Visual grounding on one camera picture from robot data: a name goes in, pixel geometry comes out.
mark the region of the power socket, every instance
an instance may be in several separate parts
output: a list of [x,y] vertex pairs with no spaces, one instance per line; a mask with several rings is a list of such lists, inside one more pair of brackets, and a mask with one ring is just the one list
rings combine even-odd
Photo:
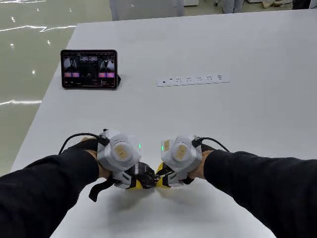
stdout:
[[211,84],[211,83],[228,83],[230,80],[221,74],[205,76],[176,76],[157,80],[157,87],[194,85],[194,84]]

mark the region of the forearm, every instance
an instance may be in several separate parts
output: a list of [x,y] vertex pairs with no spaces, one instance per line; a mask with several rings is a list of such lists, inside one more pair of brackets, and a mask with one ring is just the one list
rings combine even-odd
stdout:
[[204,176],[277,237],[316,236],[317,161],[213,151]]
[[69,149],[1,177],[1,237],[49,237],[98,175],[90,153]]

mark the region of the white casing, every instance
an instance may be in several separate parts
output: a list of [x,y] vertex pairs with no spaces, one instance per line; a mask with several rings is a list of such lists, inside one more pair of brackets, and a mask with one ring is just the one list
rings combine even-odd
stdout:
[[197,168],[202,161],[202,148],[192,145],[194,138],[193,135],[178,136],[176,139],[162,141],[162,161],[175,171],[168,176],[170,186],[182,185],[180,180],[186,179],[188,173]]
[[116,186],[128,188],[131,176],[125,173],[141,159],[138,138],[115,130],[106,130],[102,134],[110,140],[107,146],[98,144],[97,160],[105,169],[112,171],[112,177],[121,183]]

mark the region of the yellow part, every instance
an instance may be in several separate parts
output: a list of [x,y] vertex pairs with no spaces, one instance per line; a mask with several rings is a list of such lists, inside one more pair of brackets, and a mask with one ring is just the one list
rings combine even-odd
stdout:
[[156,187],[170,188],[169,186],[163,184],[163,177],[160,177],[159,181],[156,184]]
[[156,174],[157,174],[160,170],[162,170],[162,169],[163,169],[163,163],[161,163],[161,164],[159,165],[159,167],[158,167],[158,170],[157,170]]
[[143,189],[140,181],[137,180],[135,187],[129,188],[128,190],[138,190],[138,189]]

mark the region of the person's leg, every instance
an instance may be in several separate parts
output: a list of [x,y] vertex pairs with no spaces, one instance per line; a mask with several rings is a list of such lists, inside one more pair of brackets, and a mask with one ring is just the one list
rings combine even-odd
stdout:
[[293,10],[308,9],[311,4],[311,0],[293,0]]
[[234,13],[241,12],[244,0],[234,0]]
[[222,0],[222,11],[223,13],[233,13],[235,0]]

